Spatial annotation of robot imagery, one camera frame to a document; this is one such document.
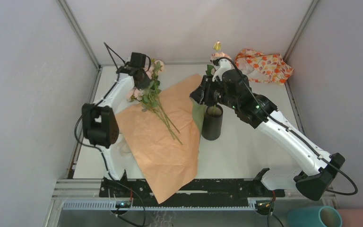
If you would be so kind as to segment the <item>peach rose stem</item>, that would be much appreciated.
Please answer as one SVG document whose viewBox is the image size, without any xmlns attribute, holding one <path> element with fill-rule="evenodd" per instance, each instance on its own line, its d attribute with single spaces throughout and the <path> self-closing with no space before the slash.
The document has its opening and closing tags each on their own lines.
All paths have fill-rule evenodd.
<svg viewBox="0 0 363 227">
<path fill-rule="evenodd" d="M 211 63 L 212 63 L 213 60 L 215 60 L 217 58 L 220 58 L 220 57 L 227 57 L 227 58 L 231 59 L 228 54 L 221 51 L 221 47 L 222 46 L 221 46 L 220 41 L 215 42 L 215 44 L 213 46 L 213 49 L 215 50 L 215 53 L 211 54 L 211 57 L 210 57 L 210 62 Z M 215 71 L 216 71 L 216 69 L 215 69 L 213 63 L 208 64 L 207 69 L 205 71 L 205 75 L 213 76 Z M 218 82 L 221 86 L 223 86 L 225 88 L 225 90 L 227 91 L 226 77 L 224 77 L 224 75 L 222 75 L 222 81 L 217 80 L 216 82 Z"/>
</svg>

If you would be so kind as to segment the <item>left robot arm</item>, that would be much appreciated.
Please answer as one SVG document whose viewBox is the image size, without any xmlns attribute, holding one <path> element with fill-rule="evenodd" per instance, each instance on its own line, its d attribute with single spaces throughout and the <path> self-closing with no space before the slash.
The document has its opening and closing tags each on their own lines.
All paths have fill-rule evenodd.
<svg viewBox="0 0 363 227">
<path fill-rule="evenodd" d="M 125 196 L 129 185 L 121 180 L 126 173 L 120 157 L 113 157 L 119 140 L 120 129 L 115 112 L 125 100 L 127 93 L 134 87 L 145 89 L 151 79 L 146 73 L 146 61 L 151 59 L 139 52 L 132 52 L 130 60 L 116 70 L 114 84 L 94 103 L 85 103 L 77 123 L 82 124 L 82 134 L 88 143 L 86 147 L 99 151 L 104 161 L 105 178 L 112 180 L 111 192 L 117 197 Z"/>
</svg>

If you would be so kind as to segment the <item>cream printed ribbon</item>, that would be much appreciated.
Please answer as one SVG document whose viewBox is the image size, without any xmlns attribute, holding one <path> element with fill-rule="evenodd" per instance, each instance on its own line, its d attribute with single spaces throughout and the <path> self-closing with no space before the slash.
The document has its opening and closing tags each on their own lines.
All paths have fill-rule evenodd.
<svg viewBox="0 0 363 227">
<path fill-rule="evenodd" d="M 129 155 L 131 154 L 131 149 L 128 146 L 124 136 L 122 133 L 119 134 L 118 140 L 117 140 L 117 150 L 120 152 L 121 155 Z"/>
</svg>

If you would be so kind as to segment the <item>pink flower bouquet green wrap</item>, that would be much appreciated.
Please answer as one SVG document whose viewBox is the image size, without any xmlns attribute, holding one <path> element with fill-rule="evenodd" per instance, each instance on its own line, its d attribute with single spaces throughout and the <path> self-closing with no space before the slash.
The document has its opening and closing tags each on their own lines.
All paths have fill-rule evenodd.
<svg viewBox="0 0 363 227">
<path fill-rule="evenodd" d="M 163 70 L 164 63 L 161 60 L 149 60 L 149 66 L 144 68 L 145 75 L 151 79 L 148 88 L 139 89 L 133 87 L 127 95 L 127 101 L 138 101 L 142 104 L 144 112 L 150 111 L 156 114 L 161 122 L 164 123 L 167 127 L 173 140 L 177 140 L 180 144 L 182 144 L 181 140 L 177 136 L 177 133 L 180 133 L 180 131 L 165 113 L 163 105 L 160 101 L 159 95 L 161 93 L 161 89 L 159 88 L 159 74 L 163 72 Z"/>
</svg>

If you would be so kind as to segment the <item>orange wrapping paper sheet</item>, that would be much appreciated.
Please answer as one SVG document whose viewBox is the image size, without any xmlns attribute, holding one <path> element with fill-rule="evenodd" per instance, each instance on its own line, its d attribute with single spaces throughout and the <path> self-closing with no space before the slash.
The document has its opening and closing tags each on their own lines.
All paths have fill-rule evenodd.
<svg viewBox="0 0 363 227">
<path fill-rule="evenodd" d="M 159 204 L 198 173 L 201 134 L 193 119 L 190 93 L 201 80 L 201 75 L 191 75 L 160 94 L 165 113 L 178 129 L 175 139 L 156 114 L 142 111 L 141 104 L 116 114 L 120 132 Z"/>
</svg>

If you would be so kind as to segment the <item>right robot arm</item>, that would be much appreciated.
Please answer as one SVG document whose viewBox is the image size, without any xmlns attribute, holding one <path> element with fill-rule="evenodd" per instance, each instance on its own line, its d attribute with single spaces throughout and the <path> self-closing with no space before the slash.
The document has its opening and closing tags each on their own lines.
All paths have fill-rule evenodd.
<svg viewBox="0 0 363 227">
<path fill-rule="evenodd" d="M 266 197 L 273 190 L 297 189 L 304 197 L 318 201 L 345 162 L 341 154 L 330 154 L 311 142 L 267 97 L 253 93 L 247 77 L 238 70 L 227 70 L 220 79 L 203 76 L 190 98 L 200 105 L 233 109 L 241 121 L 277 142 L 301 167 L 290 173 L 264 168 L 254 184 L 258 196 Z"/>
</svg>

